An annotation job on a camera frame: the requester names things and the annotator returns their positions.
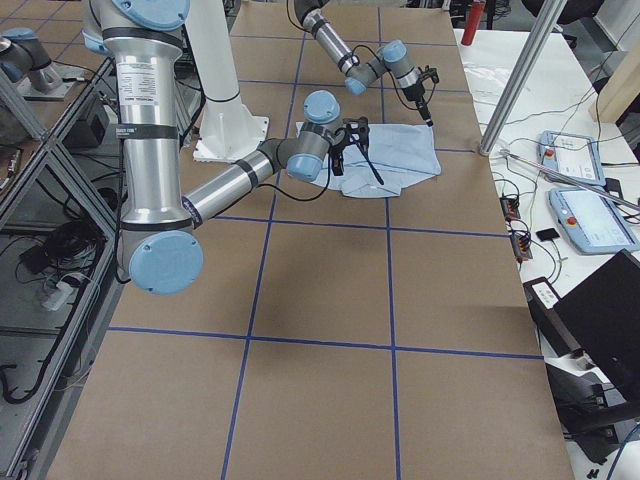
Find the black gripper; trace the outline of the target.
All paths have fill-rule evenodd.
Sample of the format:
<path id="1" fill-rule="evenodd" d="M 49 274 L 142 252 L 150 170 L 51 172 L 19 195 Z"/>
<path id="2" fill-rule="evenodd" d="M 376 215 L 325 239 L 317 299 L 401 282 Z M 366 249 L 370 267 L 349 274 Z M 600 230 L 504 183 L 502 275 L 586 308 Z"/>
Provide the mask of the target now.
<path id="1" fill-rule="evenodd" d="M 414 83 L 407 87 L 402 88 L 402 92 L 407 101 L 413 102 L 417 105 L 417 111 L 425 124 L 429 127 L 433 126 L 433 119 L 429 110 L 428 104 L 425 103 L 424 94 L 425 89 L 421 82 Z"/>
<path id="2" fill-rule="evenodd" d="M 329 159 L 332 165 L 332 172 L 335 176 L 344 175 L 344 150 L 349 145 L 349 134 L 345 130 L 339 130 L 334 138 L 333 144 L 329 148 Z"/>

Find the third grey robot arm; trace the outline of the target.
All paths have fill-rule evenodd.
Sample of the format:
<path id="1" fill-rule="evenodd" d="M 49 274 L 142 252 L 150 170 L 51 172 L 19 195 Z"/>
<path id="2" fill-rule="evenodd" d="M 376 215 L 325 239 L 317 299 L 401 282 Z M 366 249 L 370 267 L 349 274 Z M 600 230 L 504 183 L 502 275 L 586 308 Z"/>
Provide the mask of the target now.
<path id="1" fill-rule="evenodd" d="M 26 100 L 62 101 L 73 84 L 66 82 L 36 33 L 15 27 L 1 33 L 1 70 Z"/>

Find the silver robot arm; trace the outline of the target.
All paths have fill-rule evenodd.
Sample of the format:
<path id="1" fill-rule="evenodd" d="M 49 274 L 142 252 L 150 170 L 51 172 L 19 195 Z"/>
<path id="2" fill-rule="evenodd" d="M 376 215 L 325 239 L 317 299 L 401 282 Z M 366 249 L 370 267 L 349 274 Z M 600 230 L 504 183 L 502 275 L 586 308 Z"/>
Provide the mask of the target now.
<path id="1" fill-rule="evenodd" d="M 432 127 L 433 120 L 428 101 L 424 98 L 423 82 L 431 78 L 436 84 L 439 81 L 437 71 L 429 67 L 417 67 L 401 40 L 393 40 L 380 47 L 370 61 L 362 63 L 322 13 L 322 7 L 326 4 L 327 1 L 295 1 L 296 19 L 300 27 L 313 36 L 344 74 L 345 86 L 349 92 L 359 96 L 385 73 L 390 73 L 406 100 L 415 104 L 426 125 Z"/>
<path id="2" fill-rule="evenodd" d="M 88 1 L 86 46 L 115 62 L 128 198 L 118 217 L 118 266 L 140 289 L 170 295 L 201 273 L 194 230 L 279 171 L 314 180 L 345 135 L 336 98 L 320 90 L 304 104 L 305 122 L 290 139 L 261 142 L 189 193 L 180 187 L 175 63 L 192 49 L 207 95 L 235 100 L 239 89 L 224 9 L 218 1 Z"/>

